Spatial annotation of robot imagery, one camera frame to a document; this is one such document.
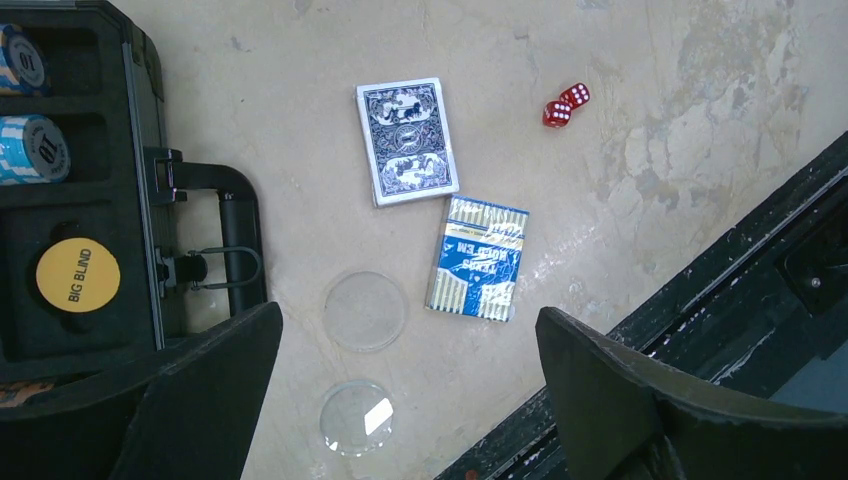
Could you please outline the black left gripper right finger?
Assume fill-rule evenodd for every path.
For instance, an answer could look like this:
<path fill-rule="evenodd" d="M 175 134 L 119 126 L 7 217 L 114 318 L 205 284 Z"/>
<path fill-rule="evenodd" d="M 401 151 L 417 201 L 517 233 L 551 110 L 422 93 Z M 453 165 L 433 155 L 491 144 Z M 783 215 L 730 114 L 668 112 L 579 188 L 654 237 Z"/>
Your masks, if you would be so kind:
<path fill-rule="evenodd" d="M 847 418 L 711 384 L 554 307 L 535 325 L 573 479 L 843 479 Z"/>

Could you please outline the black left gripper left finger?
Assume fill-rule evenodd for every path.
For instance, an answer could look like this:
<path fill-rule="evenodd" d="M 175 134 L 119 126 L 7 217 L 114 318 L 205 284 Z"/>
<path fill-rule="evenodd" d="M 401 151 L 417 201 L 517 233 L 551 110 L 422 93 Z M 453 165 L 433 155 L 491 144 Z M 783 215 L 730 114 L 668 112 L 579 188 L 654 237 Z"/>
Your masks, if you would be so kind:
<path fill-rule="evenodd" d="M 5 479 L 237 479 L 283 332 L 267 302 L 1 412 Z"/>

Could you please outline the red die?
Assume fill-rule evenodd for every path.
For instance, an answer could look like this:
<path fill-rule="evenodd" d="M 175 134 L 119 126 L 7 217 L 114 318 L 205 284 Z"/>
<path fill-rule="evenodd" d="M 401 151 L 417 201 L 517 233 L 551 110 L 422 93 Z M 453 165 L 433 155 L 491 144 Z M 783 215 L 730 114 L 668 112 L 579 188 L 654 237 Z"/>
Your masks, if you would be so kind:
<path fill-rule="evenodd" d="M 568 102 L 550 101 L 542 113 L 542 123 L 550 128 L 565 127 L 572 117 L 572 107 Z"/>
<path fill-rule="evenodd" d="M 559 100 L 568 105 L 572 110 L 581 108 L 591 99 L 588 87 L 584 83 L 576 83 L 563 90 Z"/>

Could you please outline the blue patterned card deck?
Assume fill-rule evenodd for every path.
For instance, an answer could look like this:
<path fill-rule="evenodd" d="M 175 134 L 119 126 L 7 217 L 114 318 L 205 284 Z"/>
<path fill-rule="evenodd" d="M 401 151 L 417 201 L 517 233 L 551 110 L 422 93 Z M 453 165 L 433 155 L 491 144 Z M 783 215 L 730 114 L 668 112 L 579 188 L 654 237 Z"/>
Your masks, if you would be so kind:
<path fill-rule="evenodd" d="M 376 207 L 460 190 L 439 78 L 359 85 L 356 101 Z"/>

